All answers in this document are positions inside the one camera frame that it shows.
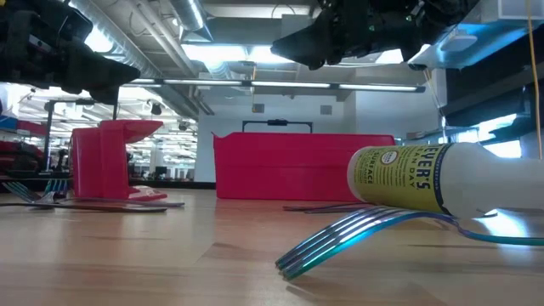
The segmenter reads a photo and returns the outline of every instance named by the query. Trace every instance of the orange wire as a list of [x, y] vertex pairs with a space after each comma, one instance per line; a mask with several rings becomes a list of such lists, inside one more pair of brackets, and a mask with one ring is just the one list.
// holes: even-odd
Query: orange wire
[[541, 96], [538, 85], [538, 71], [536, 70], [536, 55], [535, 55], [535, 39], [533, 37], [533, 22], [530, 8], [531, 1], [525, 0], [527, 8], [527, 22], [529, 25], [529, 43], [530, 43], [530, 59], [533, 68], [533, 77], [535, 78], [535, 102], [536, 102], [536, 137], [538, 138], [538, 158], [542, 160], [542, 136], [541, 136]]

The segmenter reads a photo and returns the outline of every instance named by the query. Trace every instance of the red plastic bin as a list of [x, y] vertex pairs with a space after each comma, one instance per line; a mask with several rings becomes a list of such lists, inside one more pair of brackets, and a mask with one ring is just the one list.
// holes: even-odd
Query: red plastic bin
[[221, 199], [358, 201], [349, 191], [349, 159], [390, 135], [232, 133], [214, 136]]

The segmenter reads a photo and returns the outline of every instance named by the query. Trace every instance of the desk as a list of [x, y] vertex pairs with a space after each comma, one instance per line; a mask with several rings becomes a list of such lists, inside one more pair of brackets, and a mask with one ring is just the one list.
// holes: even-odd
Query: desk
[[[168, 193], [187, 207], [157, 215], [3, 209], [0, 304], [544, 303], [544, 247], [470, 241], [434, 221], [415, 220], [375, 234], [290, 284], [274, 261], [341, 215], [282, 212], [282, 201], [221, 201], [207, 190]], [[525, 230], [502, 224], [501, 230]], [[544, 227], [535, 223], [530, 230]]]

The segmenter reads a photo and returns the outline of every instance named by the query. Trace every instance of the fork tine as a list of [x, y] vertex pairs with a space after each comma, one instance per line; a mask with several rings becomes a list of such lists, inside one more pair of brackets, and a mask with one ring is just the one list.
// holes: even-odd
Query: fork tine
[[51, 190], [51, 179], [48, 181], [48, 185], [45, 186], [45, 194], [47, 194]]
[[53, 187], [51, 188], [51, 191], [52, 192], [59, 191], [59, 180], [58, 179], [53, 180]]
[[11, 182], [9, 183], [11, 185], [11, 188], [14, 189], [14, 190], [17, 190], [19, 191], [19, 193], [21, 195], [23, 195], [25, 198], [29, 199], [30, 201], [34, 202], [34, 201], [38, 201], [39, 199], [41, 199], [42, 197], [38, 194], [32, 194], [30, 192], [28, 192], [29, 190], [21, 183], [18, 183], [18, 182]]
[[288, 271], [291, 269], [300, 268], [299, 266], [301, 264], [304, 264], [305, 262], [312, 260], [313, 257], [318, 256], [320, 254], [320, 251], [322, 251], [323, 249], [326, 249], [327, 247], [334, 247], [335, 245], [340, 243], [340, 240], [343, 237], [349, 236], [350, 234], [357, 231], [359, 228], [367, 226], [368, 224], [372, 224], [382, 218], [386, 218], [387, 216], [395, 214], [398, 211], [400, 210], [384, 207], [383, 210], [380, 210], [378, 212], [374, 211], [374, 213], [365, 214], [364, 217], [359, 219], [358, 222], [351, 224], [349, 227], [342, 230], [330, 233], [327, 237], [325, 237], [318, 243], [315, 243], [314, 245], [302, 250], [297, 255], [290, 258], [289, 261], [286, 261], [284, 263], [284, 270]]
[[2, 183], [2, 185], [7, 189], [9, 190], [9, 192], [11, 192], [12, 194], [18, 196], [19, 198], [21, 198], [23, 201], [25, 202], [28, 202], [28, 203], [33, 203], [34, 200], [32, 200], [26, 193], [24, 192], [21, 192], [20, 190], [18, 190], [17, 188], [15, 188], [13, 185], [11, 185], [10, 183]]
[[36, 192], [29, 190], [26, 186], [24, 186], [22, 183], [19, 182], [12, 182], [12, 184], [15, 184], [19, 187], [20, 190], [23, 190], [28, 196], [34, 198], [35, 200], [39, 200], [42, 198], [41, 195], [37, 194]]
[[70, 181], [68, 179], [66, 179], [65, 180], [65, 187], [62, 190], [64, 196], [68, 195], [68, 190], [70, 190]]
[[340, 230], [343, 227], [349, 226], [350, 224], [352, 224], [353, 222], [361, 218], [371, 216], [372, 214], [375, 214], [375, 213], [380, 213], [384, 209], [386, 208], [373, 207], [369, 209], [362, 209], [357, 212], [353, 212], [344, 218], [341, 218], [336, 223], [325, 227], [318, 233], [312, 235], [310, 238], [303, 241], [298, 246], [295, 246], [291, 251], [289, 251], [286, 255], [282, 256], [276, 262], [276, 266], [278, 267], [278, 269], [283, 269], [286, 266], [286, 263], [290, 262], [293, 257], [297, 256], [300, 252], [303, 252], [308, 247], [311, 247], [314, 244], [319, 243], [320, 241], [323, 241], [328, 235], [330, 235], [331, 233], [334, 233], [336, 230]]
[[372, 234], [383, 227], [398, 223], [400, 221], [395, 222], [395, 220], [401, 220], [401, 216], [411, 213], [413, 213], [413, 211], [387, 208], [383, 213], [376, 215], [371, 219], [363, 219], [343, 230], [340, 234], [336, 235], [334, 239], [330, 240], [330, 242], [327, 242], [324, 246], [314, 250], [306, 257], [303, 258], [302, 256], [299, 256], [296, 262], [293, 262], [287, 268], [283, 269], [281, 273], [286, 279], [292, 280], [342, 250], [351, 247], [355, 242], [360, 241], [360, 239], [365, 236]]

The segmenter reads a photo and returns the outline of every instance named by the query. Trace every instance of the red object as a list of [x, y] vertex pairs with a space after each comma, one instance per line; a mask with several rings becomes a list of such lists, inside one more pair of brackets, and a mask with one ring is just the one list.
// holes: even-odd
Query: red object
[[126, 200], [138, 189], [128, 186], [126, 144], [154, 133], [162, 122], [103, 121], [99, 127], [72, 133], [72, 160], [76, 197]]
[[[24, 155], [18, 155], [17, 152], [28, 152], [43, 160], [43, 152], [41, 152], [33, 144], [25, 144], [21, 142], [0, 141], [0, 168], [8, 170], [34, 170], [38, 168], [37, 161], [33, 158], [25, 158]], [[27, 167], [20, 168], [24, 163], [16, 162], [18, 158], [27, 161]]]
[[359, 201], [349, 191], [351, 156], [367, 146], [394, 145], [390, 135], [232, 133], [215, 136], [222, 199]]
[[45, 136], [45, 134], [47, 133], [47, 128], [44, 125], [21, 120], [17, 121], [17, 129], [28, 131], [32, 135]]

